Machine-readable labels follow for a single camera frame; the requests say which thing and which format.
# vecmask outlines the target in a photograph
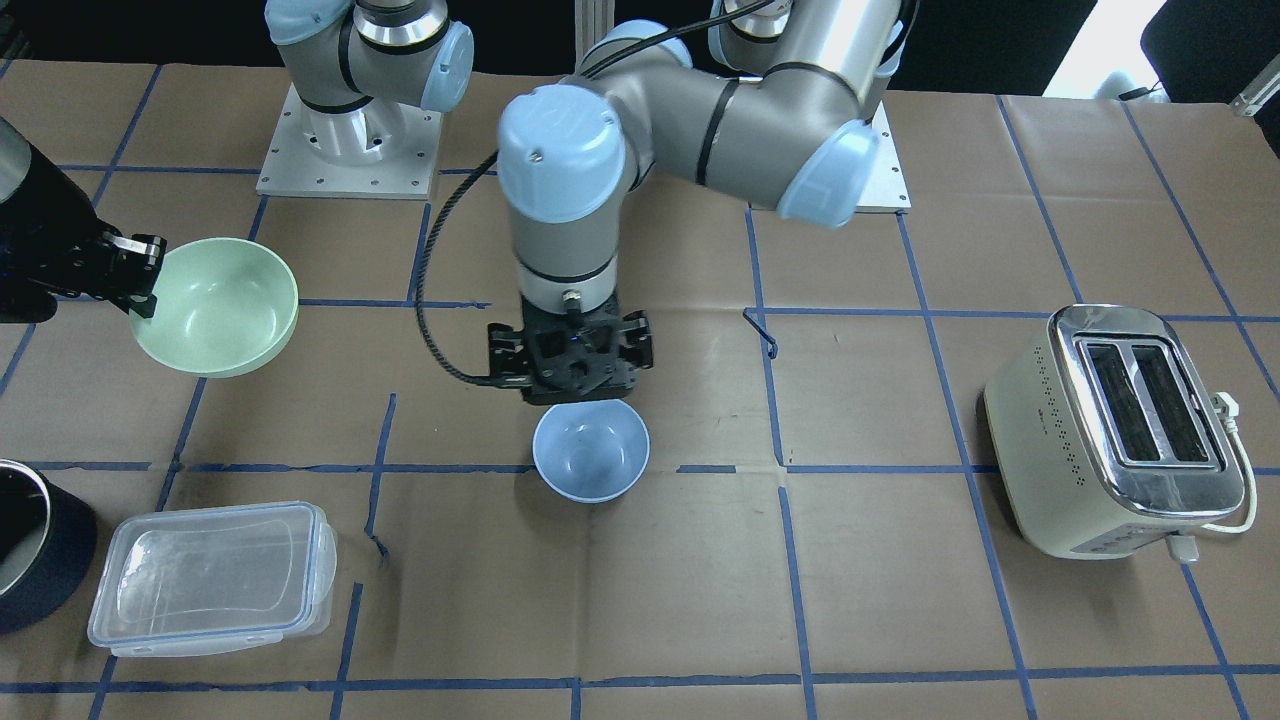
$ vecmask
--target plastic food container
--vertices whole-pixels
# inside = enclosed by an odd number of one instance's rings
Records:
[[[216,655],[329,625],[333,529],[307,502],[152,512],[115,529],[88,639],[123,657]]]

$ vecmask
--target black cylinder container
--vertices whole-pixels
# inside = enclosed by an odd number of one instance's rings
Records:
[[[67,602],[96,546],[97,520],[88,505],[36,470],[0,460],[0,634]]]

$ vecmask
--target table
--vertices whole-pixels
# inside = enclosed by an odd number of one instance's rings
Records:
[[[429,204],[257,196],[279,68],[0,73],[0,114],[104,219],[256,240],[303,296],[284,352],[230,379],[155,364],[108,304],[0,327],[0,455],[101,519],[90,579],[0,638],[0,716],[1280,716],[1280,163],[1225,106],[890,92],[914,206],[840,231],[655,174],[620,254],[655,332],[628,397],[653,454],[582,506],[531,469],[541,410],[448,378],[407,300],[433,206],[556,78],[476,76]],[[495,178],[426,296],[463,369],[485,323],[520,324]],[[1076,301],[1161,314],[1243,405],[1257,527],[1190,569],[1158,546],[1051,559],[1010,520],[975,402]],[[88,644],[118,523],[275,500],[337,530],[328,630],[202,659]]]

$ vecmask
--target power cord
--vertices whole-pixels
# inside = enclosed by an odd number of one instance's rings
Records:
[[[636,53],[648,50],[649,47],[653,47],[655,45],[660,45],[673,37],[680,37],[684,35],[689,35],[691,32],[698,32],[701,29],[716,27],[718,24],[723,24],[735,20],[737,18],[741,18],[742,15],[749,15],[773,1],[774,0],[759,0],[758,3],[744,5],[742,8],[739,8],[732,13],[716,15],[705,20],[691,23],[675,29],[668,29],[667,32],[663,32],[660,35],[646,37],[640,42],[628,45],[622,50],[611,54],[599,63],[591,65],[581,74],[589,78],[595,77],[600,74],[609,65],[621,61],[626,58],[630,58]],[[504,388],[529,387],[532,382],[529,375],[509,375],[509,377],[471,375],[460,370],[456,365],[453,365],[453,363],[449,363],[449,360],[440,351],[439,346],[435,345],[435,340],[431,337],[431,329],[426,324],[426,314],[422,311],[422,288],[426,284],[426,268],[431,261],[431,252],[435,250],[435,243],[440,238],[440,232],[444,229],[444,223],[449,219],[449,214],[453,213],[454,205],[457,205],[458,201],[462,200],[462,196],[466,195],[467,191],[471,190],[471,187],[481,177],[484,177],[484,174],[489,172],[489,168],[492,168],[497,161],[498,161],[498,151],[494,150],[492,155],[485,158],[484,161],[481,161],[479,165],[476,165],[474,170],[471,170],[471,173],[466,177],[466,179],[463,179],[462,183],[453,191],[449,199],[444,201],[444,205],[440,206],[440,211],[436,214],[435,222],[431,223],[431,231],[428,233],[426,242],[422,246],[422,260],[419,263],[413,273],[413,311],[417,315],[417,331],[422,336],[422,342],[426,343],[426,348],[431,352],[431,357],[435,357],[435,361],[439,363],[440,368],[443,368],[444,372],[448,373],[451,377],[462,380],[465,383],[481,387],[504,387]]]
[[[1252,528],[1253,520],[1258,516],[1258,480],[1253,475],[1253,465],[1249,464],[1249,455],[1244,452],[1244,443],[1240,442],[1240,433],[1235,427],[1235,416],[1240,414],[1240,404],[1225,392],[1215,393],[1210,401],[1213,405],[1213,413],[1217,415],[1219,421],[1222,423],[1222,429],[1226,430],[1226,438],[1230,441],[1231,448],[1240,461],[1240,470],[1244,473],[1244,482],[1248,486],[1245,492],[1249,495],[1249,510],[1244,514],[1244,523],[1239,525],[1208,524],[1201,525],[1201,528],[1215,533],[1240,534]]]

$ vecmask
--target bowl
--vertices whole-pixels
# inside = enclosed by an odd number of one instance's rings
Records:
[[[270,249],[209,237],[165,254],[155,316],[129,313],[157,363],[205,378],[242,375],[279,355],[298,322],[298,283]]]
[[[534,465],[576,502],[605,502],[631,489],[649,464],[649,429],[621,400],[553,405],[534,429]]]

